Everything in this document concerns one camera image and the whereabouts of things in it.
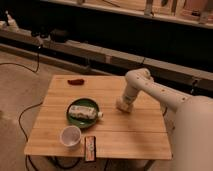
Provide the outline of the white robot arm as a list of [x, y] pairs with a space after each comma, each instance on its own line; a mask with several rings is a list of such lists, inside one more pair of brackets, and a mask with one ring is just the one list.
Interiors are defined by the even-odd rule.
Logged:
[[194, 96], [158, 84], [148, 69], [130, 70], [117, 106], [130, 112], [140, 91], [170, 108], [175, 115], [171, 171], [213, 171], [213, 98]]

